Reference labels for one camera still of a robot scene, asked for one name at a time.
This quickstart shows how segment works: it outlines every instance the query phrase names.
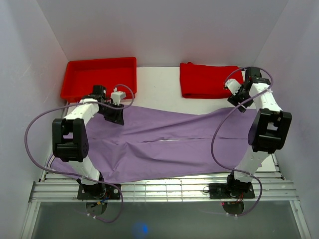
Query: purple cloth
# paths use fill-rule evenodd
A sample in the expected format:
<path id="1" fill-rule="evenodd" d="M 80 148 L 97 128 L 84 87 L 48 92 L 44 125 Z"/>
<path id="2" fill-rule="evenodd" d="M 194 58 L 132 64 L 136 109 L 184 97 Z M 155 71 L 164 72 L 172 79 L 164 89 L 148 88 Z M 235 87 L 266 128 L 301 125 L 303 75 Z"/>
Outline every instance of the purple cloth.
<path id="1" fill-rule="evenodd" d="M 210 154 L 211 138 L 231 108 L 206 115 L 165 112 L 142 107 L 124 110 L 125 125 L 117 125 L 96 115 L 86 126 L 89 157 L 106 182 L 177 177 L 221 172 Z M 234 112 L 220 129 L 216 142 L 217 159 L 236 167 L 244 156 L 247 135 L 255 110 Z M 73 171 L 56 159 L 56 170 Z"/>

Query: red tray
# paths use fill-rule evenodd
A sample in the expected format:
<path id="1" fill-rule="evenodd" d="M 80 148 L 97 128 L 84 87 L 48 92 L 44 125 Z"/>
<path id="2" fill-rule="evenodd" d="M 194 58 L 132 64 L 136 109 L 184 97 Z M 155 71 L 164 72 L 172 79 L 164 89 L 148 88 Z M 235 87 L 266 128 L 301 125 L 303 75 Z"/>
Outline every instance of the red tray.
<path id="1" fill-rule="evenodd" d="M 103 85 L 109 97 L 116 84 L 127 85 L 135 96 L 136 64 L 135 57 L 70 61 L 66 67 L 60 96 L 69 103 L 78 102 L 84 95 L 92 92 L 93 85 Z M 118 91 L 124 91 L 126 99 L 132 98 L 125 87 L 118 87 Z"/>

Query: folded red cloth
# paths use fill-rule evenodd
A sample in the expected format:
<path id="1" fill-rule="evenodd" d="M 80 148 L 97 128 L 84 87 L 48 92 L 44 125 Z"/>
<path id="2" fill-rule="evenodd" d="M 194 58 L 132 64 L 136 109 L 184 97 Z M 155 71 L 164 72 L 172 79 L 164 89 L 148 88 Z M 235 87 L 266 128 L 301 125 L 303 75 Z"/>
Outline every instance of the folded red cloth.
<path id="1" fill-rule="evenodd" d="M 180 87 L 184 98 L 220 99 L 228 98 L 231 92 L 224 89 L 226 77 L 238 66 L 204 66 L 191 62 L 180 64 Z M 234 73 L 231 78 L 243 83 L 241 71 Z"/>

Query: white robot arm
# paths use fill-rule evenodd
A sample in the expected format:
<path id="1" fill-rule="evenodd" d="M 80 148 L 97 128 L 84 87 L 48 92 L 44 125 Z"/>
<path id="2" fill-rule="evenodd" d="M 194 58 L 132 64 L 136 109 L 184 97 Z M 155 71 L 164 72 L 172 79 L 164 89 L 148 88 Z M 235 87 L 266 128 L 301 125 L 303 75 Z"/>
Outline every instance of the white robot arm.
<path id="1" fill-rule="evenodd" d="M 226 82 L 226 87 L 235 96 L 239 92 L 242 85 L 239 84 L 238 81 L 236 81 L 235 79 L 229 79 Z M 268 82 L 253 83 L 251 84 L 251 88 L 249 90 L 249 96 L 253 97 L 256 94 L 263 92 L 268 87 L 269 87 Z M 271 112 L 275 114 L 280 114 L 280 112 L 282 111 L 282 109 L 276 103 L 271 91 L 267 91 L 266 93 L 262 94 L 260 97 L 255 98 L 254 103 L 255 103 L 257 111 L 259 111 L 259 109 L 269 109 Z M 273 122 L 268 122 L 267 128 L 275 129 Z M 241 160 L 240 164 L 236 167 L 236 169 L 240 169 L 240 170 L 249 172 L 251 174 L 255 174 L 258 167 L 268 156 L 269 156 L 269 153 L 267 151 L 254 152 L 253 147 L 249 146 L 247 148 L 245 156 Z M 241 182 L 248 183 L 252 181 L 252 178 L 245 173 L 240 173 L 235 171 L 234 175 L 235 175 L 235 179 L 240 180 Z"/>
<path id="2" fill-rule="evenodd" d="M 244 100 L 268 89 L 270 81 L 261 77 L 258 68 L 246 70 L 245 82 L 241 85 L 235 79 L 229 79 L 225 86 L 231 91 L 228 101 L 238 105 Z M 239 110 L 245 112 L 246 108 L 255 103 L 257 116 L 248 134 L 248 149 L 240 164 L 235 168 L 255 174 L 261 163 L 284 146 L 292 115 L 284 112 L 276 103 L 270 90 L 255 98 L 253 101 L 241 106 Z M 230 188 L 246 191 L 251 186 L 252 177 L 241 172 L 232 172 L 227 179 Z"/>
<path id="3" fill-rule="evenodd" d="M 93 92 L 84 96 L 81 103 L 102 102 L 112 107 L 121 108 L 121 99 L 126 96 L 125 92 L 117 91 L 111 93 L 111 98 L 106 99 L 106 88 L 103 86 L 94 86 Z M 63 162 L 68 163 L 76 173 L 85 177 L 102 181 L 101 173 L 94 167 L 89 156 L 89 143 L 86 135 L 85 126 L 89 120 L 96 114 L 104 115 L 104 119 L 117 124 L 124 124 L 123 110 L 113 110 L 94 103 L 86 103 L 77 106 L 70 114 L 62 119 L 55 119 L 52 124 L 53 154 Z M 103 185 L 99 187 L 90 187 L 95 183 L 83 179 L 84 189 L 91 191 L 94 196 L 102 193 Z"/>

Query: white wall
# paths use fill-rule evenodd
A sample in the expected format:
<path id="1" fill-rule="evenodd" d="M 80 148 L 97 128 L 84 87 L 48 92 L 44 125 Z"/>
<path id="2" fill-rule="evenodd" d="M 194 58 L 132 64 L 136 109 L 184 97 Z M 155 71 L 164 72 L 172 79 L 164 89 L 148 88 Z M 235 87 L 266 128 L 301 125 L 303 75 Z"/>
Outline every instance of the white wall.
<path id="1" fill-rule="evenodd" d="M 17 239 L 40 176 L 26 155 L 24 131 L 36 115 L 62 104 L 67 60 L 36 0 L 1 0 L 0 33 L 0 238 Z M 42 163 L 58 115 L 31 129 L 32 152 Z"/>
<path id="2" fill-rule="evenodd" d="M 288 0 L 37 0 L 68 60 L 251 65 Z"/>
<path id="3" fill-rule="evenodd" d="M 319 2 L 289 0 L 256 65 L 273 73 L 276 100 L 293 121 L 276 153 L 293 179 L 312 238 L 319 238 Z"/>

